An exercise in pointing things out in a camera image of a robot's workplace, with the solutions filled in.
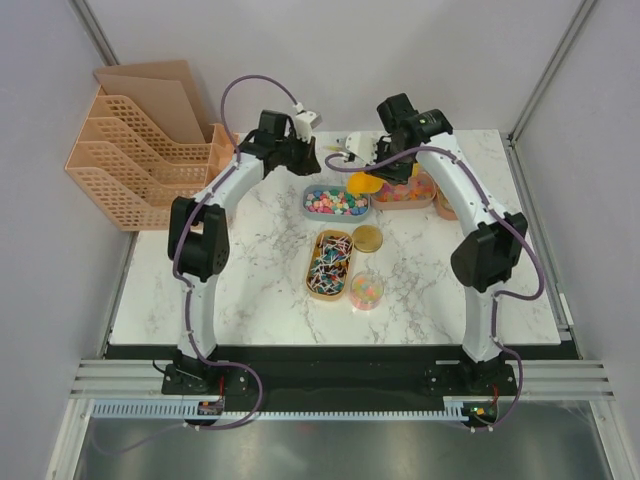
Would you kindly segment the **pink tray of gummy candies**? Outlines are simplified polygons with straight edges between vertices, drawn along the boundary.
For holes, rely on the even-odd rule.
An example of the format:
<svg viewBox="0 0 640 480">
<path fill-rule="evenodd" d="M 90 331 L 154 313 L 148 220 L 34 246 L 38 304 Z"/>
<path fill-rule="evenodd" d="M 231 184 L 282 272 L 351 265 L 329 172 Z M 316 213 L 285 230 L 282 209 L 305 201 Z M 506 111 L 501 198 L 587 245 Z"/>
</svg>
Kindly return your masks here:
<svg viewBox="0 0 640 480">
<path fill-rule="evenodd" d="M 371 196 L 372 205 L 380 211 L 413 210 L 429 206 L 436 197 L 436 185 L 426 173 L 409 178 L 407 184 L 391 185 L 385 182 Z"/>
</svg>

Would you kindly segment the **yellow plastic scoop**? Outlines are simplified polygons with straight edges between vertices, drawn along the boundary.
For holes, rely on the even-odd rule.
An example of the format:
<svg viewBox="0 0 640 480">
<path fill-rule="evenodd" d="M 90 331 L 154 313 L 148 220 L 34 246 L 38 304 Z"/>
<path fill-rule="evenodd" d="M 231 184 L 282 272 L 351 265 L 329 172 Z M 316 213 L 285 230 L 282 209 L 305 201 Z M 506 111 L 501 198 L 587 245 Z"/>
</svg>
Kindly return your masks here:
<svg viewBox="0 0 640 480">
<path fill-rule="evenodd" d="M 351 195 L 372 195 L 381 190 L 384 184 L 381 178 L 357 172 L 349 177 L 346 188 Z"/>
</svg>

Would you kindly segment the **grey tray of colourful candies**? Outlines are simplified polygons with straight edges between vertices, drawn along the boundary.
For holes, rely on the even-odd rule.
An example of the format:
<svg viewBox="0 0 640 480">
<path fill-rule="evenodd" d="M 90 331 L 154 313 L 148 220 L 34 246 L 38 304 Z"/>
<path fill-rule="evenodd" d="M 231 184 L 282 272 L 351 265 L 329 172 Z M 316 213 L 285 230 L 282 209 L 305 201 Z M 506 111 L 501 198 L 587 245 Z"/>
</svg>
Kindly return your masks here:
<svg viewBox="0 0 640 480">
<path fill-rule="evenodd" d="M 321 222 L 356 224 L 363 221 L 372 209 L 365 194 L 351 194 L 345 187 L 310 185 L 301 197 L 303 215 Z"/>
</svg>

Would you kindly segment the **tan tray of lollipops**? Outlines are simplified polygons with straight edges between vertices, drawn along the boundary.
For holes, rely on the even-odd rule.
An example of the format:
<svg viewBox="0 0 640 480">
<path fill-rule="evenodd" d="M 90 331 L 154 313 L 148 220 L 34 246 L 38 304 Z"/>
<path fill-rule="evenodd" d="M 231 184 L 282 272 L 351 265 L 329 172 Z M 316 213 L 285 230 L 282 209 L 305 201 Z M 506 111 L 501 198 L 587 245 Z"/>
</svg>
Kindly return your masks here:
<svg viewBox="0 0 640 480">
<path fill-rule="evenodd" d="M 316 300 L 335 301 L 347 290 L 353 260 L 352 237 L 339 230 L 324 230 L 312 247 L 305 286 Z"/>
</svg>

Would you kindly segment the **clear glass jar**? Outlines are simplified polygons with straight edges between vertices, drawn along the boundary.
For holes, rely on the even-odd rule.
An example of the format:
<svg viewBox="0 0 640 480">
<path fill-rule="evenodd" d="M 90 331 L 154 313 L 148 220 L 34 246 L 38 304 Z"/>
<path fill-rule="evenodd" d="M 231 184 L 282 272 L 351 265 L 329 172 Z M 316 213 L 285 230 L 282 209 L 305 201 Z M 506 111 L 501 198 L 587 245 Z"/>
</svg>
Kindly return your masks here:
<svg viewBox="0 0 640 480">
<path fill-rule="evenodd" d="M 355 309 L 370 311 L 378 307 L 384 291 L 382 277 L 371 270 L 363 270 L 356 273 L 351 280 L 349 299 Z"/>
</svg>

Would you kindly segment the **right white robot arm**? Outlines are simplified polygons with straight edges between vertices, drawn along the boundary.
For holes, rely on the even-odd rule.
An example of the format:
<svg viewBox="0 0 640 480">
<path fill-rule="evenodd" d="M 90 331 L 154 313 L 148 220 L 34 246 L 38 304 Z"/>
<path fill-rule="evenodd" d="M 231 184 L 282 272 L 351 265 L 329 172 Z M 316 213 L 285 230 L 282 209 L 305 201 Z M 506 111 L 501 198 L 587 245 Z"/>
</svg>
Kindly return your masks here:
<svg viewBox="0 0 640 480">
<path fill-rule="evenodd" d="M 496 295 L 519 261 L 528 222 L 491 199 L 440 110 L 419 112 L 400 93 L 376 111 L 386 133 L 376 144 L 376 175 L 405 183 L 419 164 L 448 200 L 464 235 L 450 264 L 464 287 L 466 326 L 461 358 L 445 367 L 444 380 L 468 393 L 489 393 L 512 373 L 497 344 Z"/>
</svg>

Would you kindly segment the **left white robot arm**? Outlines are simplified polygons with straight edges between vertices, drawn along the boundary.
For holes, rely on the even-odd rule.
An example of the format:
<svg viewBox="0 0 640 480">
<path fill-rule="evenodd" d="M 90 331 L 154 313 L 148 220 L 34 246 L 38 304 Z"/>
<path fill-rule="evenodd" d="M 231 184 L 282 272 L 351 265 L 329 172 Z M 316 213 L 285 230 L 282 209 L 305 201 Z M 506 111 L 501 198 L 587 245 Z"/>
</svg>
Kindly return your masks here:
<svg viewBox="0 0 640 480">
<path fill-rule="evenodd" d="M 296 106 L 296 114 L 264 110 L 258 127 L 234 147 L 229 164 L 201 192 L 177 197 L 170 210 L 168 256 L 183 284 L 184 331 L 164 373 L 165 395 L 211 394 L 222 376 L 212 357 L 218 342 L 214 305 L 218 277 L 230 255 L 227 214 L 266 176 L 284 167 L 297 176 L 320 171 L 313 129 L 321 116 Z"/>
</svg>

